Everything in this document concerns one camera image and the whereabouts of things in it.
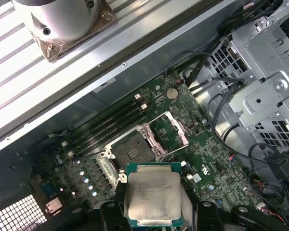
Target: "capacitor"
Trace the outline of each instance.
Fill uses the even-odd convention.
[[[213,190],[214,190],[214,186],[213,186],[213,185],[209,185],[209,186],[208,186],[208,189],[209,189],[210,191],[213,191]]]

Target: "screw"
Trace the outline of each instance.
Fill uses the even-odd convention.
[[[244,208],[244,207],[239,207],[239,211],[242,213],[246,213],[246,212],[248,212],[248,209]]]
[[[50,35],[50,29],[49,28],[43,29],[43,34],[44,35]]]
[[[211,205],[211,203],[209,203],[209,202],[204,202],[204,203],[203,203],[203,206],[205,206],[205,207],[211,207],[212,205]]]
[[[284,84],[278,83],[277,86],[276,86],[276,88],[277,88],[278,90],[281,90],[281,89],[284,88]]]

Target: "metal plate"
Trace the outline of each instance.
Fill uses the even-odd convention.
[[[131,173],[128,184],[130,219],[176,220],[181,217],[181,181],[178,173]]]
[[[197,19],[196,25],[234,1],[223,2],[212,12]],[[108,1],[119,22],[88,40],[54,64],[50,64],[44,59],[32,36],[24,28],[16,12],[13,11],[13,6],[10,3],[4,5],[0,9],[0,142],[4,142],[3,145],[0,145],[0,150],[85,94],[105,84],[124,70],[130,69],[139,59],[142,60],[155,50],[160,49],[160,44],[156,47],[150,47],[145,52],[145,56],[143,54],[138,55],[136,60],[126,61],[124,65],[120,65],[122,59],[143,48],[157,36],[163,36],[185,19],[195,17],[195,12],[200,12],[217,2],[219,1]],[[188,12],[184,14],[186,18],[181,17],[183,12]],[[211,38],[214,30],[214,28],[210,28],[206,32],[209,38]],[[174,37],[176,38],[186,31],[187,28],[182,28],[179,34],[177,32],[174,34]],[[204,44],[203,40],[206,41],[207,38],[200,38],[199,40],[201,41],[197,41],[195,44],[193,39],[192,46]],[[167,56],[167,60],[170,60],[173,55],[177,55],[176,52]],[[159,65],[159,72],[161,68],[164,68],[163,65]],[[115,69],[107,75],[99,76],[109,67],[115,67]],[[134,79],[143,84],[148,80],[147,76],[156,75],[156,73],[148,74],[148,72],[144,72],[144,74],[146,78]],[[70,97],[69,95],[64,98],[66,95],[74,92],[77,88],[85,87],[84,84],[97,76],[100,78],[91,82],[89,88],[75,94],[73,99],[66,101]],[[135,87],[128,86],[123,94]]]

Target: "chip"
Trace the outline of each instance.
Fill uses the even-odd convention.
[[[214,146],[214,147],[211,148],[211,152],[212,152],[213,154],[218,153],[219,150],[220,150],[220,149],[219,149],[218,147],[216,147],[216,146]]]
[[[117,143],[113,152],[124,170],[128,163],[150,162],[155,158],[150,146],[139,132],[125,142]]]
[[[226,182],[228,185],[232,185],[235,182],[235,180],[232,177],[230,177],[226,180]]]

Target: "ventilation grille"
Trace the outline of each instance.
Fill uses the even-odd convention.
[[[247,71],[246,65],[232,47],[222,45],[210,59],[215,71],[222,78],[237,78]]]
[[[274,147],[287,146],[289,147],[289,126],[283,120],[271,121],[274,130],[267,131],[264,126],[259,123],[255,126],[263,141]]]
[[[46,221],[32,195],[0,211],[0,231],[31,231]]]

